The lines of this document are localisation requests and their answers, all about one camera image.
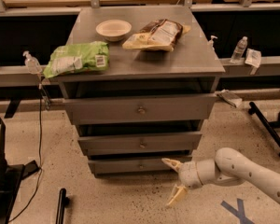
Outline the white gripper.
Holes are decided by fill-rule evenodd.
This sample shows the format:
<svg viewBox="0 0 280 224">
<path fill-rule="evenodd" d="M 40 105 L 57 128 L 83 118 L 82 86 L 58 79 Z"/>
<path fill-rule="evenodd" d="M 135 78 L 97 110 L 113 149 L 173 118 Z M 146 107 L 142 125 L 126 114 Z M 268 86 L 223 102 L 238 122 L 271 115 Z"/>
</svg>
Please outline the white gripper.
<svg viewBox="0 0 280 224">
<path fill-rule="evenodd" d="M 168 158 L 162 158 L 161 161 L 178 173 L 179 179 L 184 185 L 174 185 L 166 204 L 168 207 L 172 207 L 181 201 L 187 195 L 188 189 L 199 189 L 203 186 L 194 161 L 184 162 L 183 164 L 181 161 Z"/>
</svg>

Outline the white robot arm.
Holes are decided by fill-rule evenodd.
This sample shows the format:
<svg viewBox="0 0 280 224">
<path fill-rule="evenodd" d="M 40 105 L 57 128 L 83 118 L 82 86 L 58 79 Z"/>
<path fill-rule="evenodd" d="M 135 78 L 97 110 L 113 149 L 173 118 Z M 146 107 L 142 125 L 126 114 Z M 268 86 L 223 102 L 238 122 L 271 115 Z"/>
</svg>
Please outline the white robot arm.
<svg viewBox="0 0 280 224">
<path fill-rule="evenodd" d="M 213 159 L 181 162 L 169 158 L 161 161 L 178 173 L 179 185 L 174 185 L 167 206 L 182 200 L 189 189 L 213 184 L 222 187 L 241 185 L 247 181 L 280 204 L 280 174 L 252 162 L 230 147 L 223 147 Z"/>
</svg>

